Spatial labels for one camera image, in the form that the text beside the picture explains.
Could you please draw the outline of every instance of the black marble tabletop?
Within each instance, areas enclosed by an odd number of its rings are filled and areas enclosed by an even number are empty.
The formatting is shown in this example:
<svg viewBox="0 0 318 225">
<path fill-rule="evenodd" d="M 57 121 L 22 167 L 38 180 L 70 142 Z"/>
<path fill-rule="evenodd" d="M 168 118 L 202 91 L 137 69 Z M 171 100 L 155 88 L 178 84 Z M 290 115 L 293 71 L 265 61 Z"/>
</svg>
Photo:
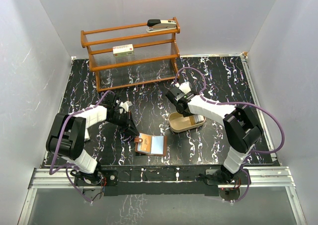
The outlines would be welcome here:
<svg viewBox="0 0 318 225">
<path fill-rule="evenodd" d="M 240 57 L 191 57 L 177 60 L 178 68 L 194 67 L 200 70 L 207 82 L 204 94 L 213 100 L 244 101 L 253 103 L 246 74 Z M 203 87 L 200 75 L 195 71 L 183 71 L 180 82 L 188 80 L 194 90 Z M 230 145 L 225 140 L 224 128 L 207 119 L 197 129 L 174 133 L 169 129 L 168 117 L 176 109 L 165 96 L 172 81 L 143 84 L 114 90 L 122 101 L 133 103 L 132 115 L 141 133 L 167 136 L 166 156 L 147 156 L 135 152 L 133 138 L 119 133 L 118 127 L 98 123 L 89 128 L 91 140 L 85 143 L 86 151 L 102 165 L 198 165 L 222 164 Z M 75 60 L 64 94 L 61 112 L 72 113 L 101 98 L 96 91 L 94 73 L 89 71 L 88 60 Z M 268 150 L 265 137 L 256 144 L 257 150 Z M 42 166 L 49 166 L 52 154 L 44 159 Z M 56 165 L 65 163 L 58 159 Z M 270 155 L 252 154 L 248 163 L 272 163 Z"/>
</svg>

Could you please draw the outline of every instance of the shelf rack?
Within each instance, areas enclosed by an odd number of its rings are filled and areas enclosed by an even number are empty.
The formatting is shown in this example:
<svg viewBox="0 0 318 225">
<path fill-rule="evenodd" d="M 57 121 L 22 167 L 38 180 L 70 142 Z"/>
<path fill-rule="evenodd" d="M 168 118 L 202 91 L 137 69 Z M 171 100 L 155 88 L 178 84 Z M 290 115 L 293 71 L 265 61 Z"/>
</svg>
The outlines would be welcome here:
<svg viewBox="0 0 318 225">
<path fill-rule="evenodd" d="M 164 31 L 148 33 L 147 23 L 119 26 L 92 31 L 81 31 L 81 45 L 87 48 L 89 56 L 89 69 L 95 72 L 96 88 L 98 92 L 129 87 L 150 82 L 159 82 L 174 79 L 178 71 L 176 58 L 180 57 L 175 34 L 180 33 L 179 23 L 176 28 Z M 171 34 L 171 39 L 133 44 L 134 55 L 115 58 L 113 49 L 92 50 L 92 47 L 109 45 L 119 41 L 133 41 L 146 37 Z M 126 68 L 127 71 L 135 71 L 138 77 L 133 79 L 131 75 L 124 75 L 124 71 L 118 73 L 113 69 Z"/>
</svg>

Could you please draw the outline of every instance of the robotic arm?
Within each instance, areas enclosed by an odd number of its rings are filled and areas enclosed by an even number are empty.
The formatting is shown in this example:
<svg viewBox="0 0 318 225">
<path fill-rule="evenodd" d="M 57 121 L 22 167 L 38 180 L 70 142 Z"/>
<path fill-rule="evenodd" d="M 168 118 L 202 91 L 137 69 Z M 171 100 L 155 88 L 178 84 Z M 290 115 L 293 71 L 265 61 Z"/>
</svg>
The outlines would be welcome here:
<svg viewBox="0 0 318 225">
<path fill-rule="evenodd" d="M 120 102 L 118 96 L 107 94 L 103 102 L 91 105 L 82 113 L 74 115 L 67 123 L 60 144 L 58 155 L 74 164 L 79 169 L 78 178 L 99 181 L 100 164 L 84 150 L 84 141 L 89 140 L 88 128 L 97 122 L 107 121 L 120 126 L 120 132 L 138 136 L 139 132 L 129 111 L 131 102 Z M 50 134 L 46 142 L 46 150 L 54 153 L 62 126 L 68 114 L 58 113 L 54 119 Z"/>
<path fill-rule="evenodd" d="M 176 84 L 166 96 L 184 117 L 198 114 L 224 126 L 231 147 L 221 171 L 214 178 L 219 182 L 230 183 L 264 132 L 250 107 L 217 105 L 216 101 L 216 104 L 208 103 L 191 90 L 189 82 Z"/>
</svg>

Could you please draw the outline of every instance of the beige basket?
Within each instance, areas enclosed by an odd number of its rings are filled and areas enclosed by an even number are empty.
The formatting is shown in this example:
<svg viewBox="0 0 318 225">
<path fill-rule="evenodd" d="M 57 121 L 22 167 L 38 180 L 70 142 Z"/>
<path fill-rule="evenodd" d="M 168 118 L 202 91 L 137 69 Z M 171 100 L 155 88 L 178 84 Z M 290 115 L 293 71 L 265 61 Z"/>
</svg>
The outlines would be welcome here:
<svg viewBox="0 0 318 225">
<path fill-rule="evenodd" d="M 168 119 L 170 129 L 173 132 L 177 132 L 177 133 L 200 127 L 205 123 L 205 120 L 206 118 L 204 118 L 203 122 L 192 125 L 190 117 L 183 117 L 181 114 L 177 112 L 171 113 Z"/>
</svg>

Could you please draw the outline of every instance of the stapler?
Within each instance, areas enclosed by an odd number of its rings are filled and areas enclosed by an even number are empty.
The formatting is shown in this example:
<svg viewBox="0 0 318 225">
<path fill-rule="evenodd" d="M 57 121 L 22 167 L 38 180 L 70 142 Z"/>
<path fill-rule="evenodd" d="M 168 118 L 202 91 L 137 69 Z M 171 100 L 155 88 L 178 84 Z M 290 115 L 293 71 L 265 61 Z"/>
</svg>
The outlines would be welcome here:
<svg viewBox="0 0 318 225">
<path fill-rule="evenodd" d="M 162 31 L 162 30 L 170 30 L 177 27 L 177 22 L 175 20 L 159 20 L 159 19 L 151 19 L 148 20 L 147 29 L 148 33 Z"/>
</svg>

